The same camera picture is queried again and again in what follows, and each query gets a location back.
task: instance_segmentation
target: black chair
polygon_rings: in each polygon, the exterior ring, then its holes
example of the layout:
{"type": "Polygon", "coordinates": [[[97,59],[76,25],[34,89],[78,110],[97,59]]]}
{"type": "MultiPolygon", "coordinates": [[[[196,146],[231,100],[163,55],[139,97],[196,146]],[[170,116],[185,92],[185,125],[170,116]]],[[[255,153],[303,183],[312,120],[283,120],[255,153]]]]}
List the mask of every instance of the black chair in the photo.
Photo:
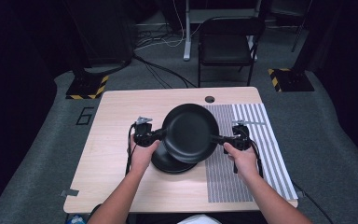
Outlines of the black chair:
{"type": "Polygon", "coordinates": [[[238,66],[239,72],[244,66],[250,66],[249,86],[258,40],[265,27],[265,23],[255,17],[216,17],[205,21],[200,27],[198,87],[201,65],[238,66]]]}
{"type": "Polygon", "coordinates": [[[298,25],[296,41],[292,47],[292,52],[296,49],[311,4],[312,0],[272,0],[271,2],[269,8],[271,15],[276,18],[292,21],[298,25]]]}

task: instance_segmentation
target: small black circle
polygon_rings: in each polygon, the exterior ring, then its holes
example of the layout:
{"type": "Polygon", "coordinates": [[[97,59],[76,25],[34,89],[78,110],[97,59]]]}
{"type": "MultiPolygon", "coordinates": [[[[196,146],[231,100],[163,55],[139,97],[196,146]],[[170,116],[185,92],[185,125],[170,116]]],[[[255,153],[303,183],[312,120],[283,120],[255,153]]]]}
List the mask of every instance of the small black circle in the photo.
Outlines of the small black circle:
{"type": "Polygon", "coordinates": [[[209,104],[213,103],[214,102],[214,97],[212,97],[212,96],[205,97],[205,102],[209,103],[209,104]]]}

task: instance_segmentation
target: hand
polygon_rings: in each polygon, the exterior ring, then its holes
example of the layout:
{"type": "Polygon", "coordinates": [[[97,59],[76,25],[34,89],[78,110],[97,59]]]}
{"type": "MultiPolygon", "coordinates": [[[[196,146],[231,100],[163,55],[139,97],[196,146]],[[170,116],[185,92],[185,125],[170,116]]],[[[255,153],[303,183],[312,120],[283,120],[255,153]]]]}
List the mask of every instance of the hand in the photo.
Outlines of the hand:
{"type": "Polygon", "coordinates": [[[141,147],[135,144],[133,134],[131,135],[131,150],[133,150],[130,172],[143,174],[150,164],[153,152],[158,148],[159,140],[156,140],[150,147],[141,147]]]}
{"type": "Polygon", "coordinates": [[[244,151],[237,150],[230,143],[223,144],[223,147],[228,152],[228,158],[235,162],[238,168],[238,176],[245,181],[251,175],[258,175],[256,168],[255,150],[249,147],[244,151]]]}

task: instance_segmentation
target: gray carpet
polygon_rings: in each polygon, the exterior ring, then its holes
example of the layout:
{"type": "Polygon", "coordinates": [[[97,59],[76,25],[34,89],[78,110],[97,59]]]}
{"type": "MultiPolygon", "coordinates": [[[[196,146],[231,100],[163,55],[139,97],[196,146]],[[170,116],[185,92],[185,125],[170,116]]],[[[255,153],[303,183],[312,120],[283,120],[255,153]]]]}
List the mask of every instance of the gray carpet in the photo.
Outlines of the gray carpet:
{"type": "MultiPolygon", "coordinates": [[[[358,149],[337,123],[335,109],[324,87],[314,74],[308,72],[315,91],[276,92],[269,77],[269,68],[291,67],[294,64],[304,37],[296,52],[292,53],[293,33],[267,29],[260,42],[251,85],[260,91],[292,179],[335,223],[358,223],[358,149]]],[[[184,44],[182,42],[176,48],[160,44],[136,50],[135,53],[196,83],[197,47],[195,44],[192,47],[191,61],[184,62],[184,44]]],[[[173,88],[185,87],[179,78],[156,71],[173,88]]],[[[239,77],[236,69],[206,69],[205,74],[207,71],[231,74],[227,75],[228,79],[239,77]]],[[[241,73],[245,80],[247,69],[242,69],[241,73]]],[[[87,110],[93,118],[100,102],[100,99],[65,100],[65,92],[72,80],[72,73],[56,78],[58,92],[55,103],[26,158],[0,198],[0,223],[65,221],[66,214],[62,209],[64,198],[59,194],[63,189],[70,188],[91,126],[76,125],[76,122],[84,107],[94,107],[87,110]]],[[[203,87],[244,85],[243,82],[202,83],[203,87]]],[[[162,88],[145,65],[134,60],[109,77],[105,90],[162,88]]],[[[328,223],[310,198],[299,199],[298,209],[314,223],[328,223]]]]}

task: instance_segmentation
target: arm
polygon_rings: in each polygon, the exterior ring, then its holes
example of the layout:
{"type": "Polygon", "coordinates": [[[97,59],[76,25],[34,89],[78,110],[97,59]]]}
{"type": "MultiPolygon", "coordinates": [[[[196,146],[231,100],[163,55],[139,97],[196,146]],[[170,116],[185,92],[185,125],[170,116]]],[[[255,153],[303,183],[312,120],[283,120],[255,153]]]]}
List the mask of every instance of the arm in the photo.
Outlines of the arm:
{"type": "Polygon", "coordinates": [[[150,147],[136,146],[131,137],[131,148],[134,148],[129,173],[117,188],[103,202],[89,220],[89,224],[123,224],[130,211],[136,190],[150,163],[153,152],[157,149],[159,140],[150,147]]]}
{"type": "Polygon", "coordinates": [[[237,165],[239,178],[251,191],[268,223],[311,223],[261,178],[256,169],[255,152],[252,147],[245,151],[239,151],[229,143],[225,143],[224,147],[229,153],[229,158],[237,165]]]}

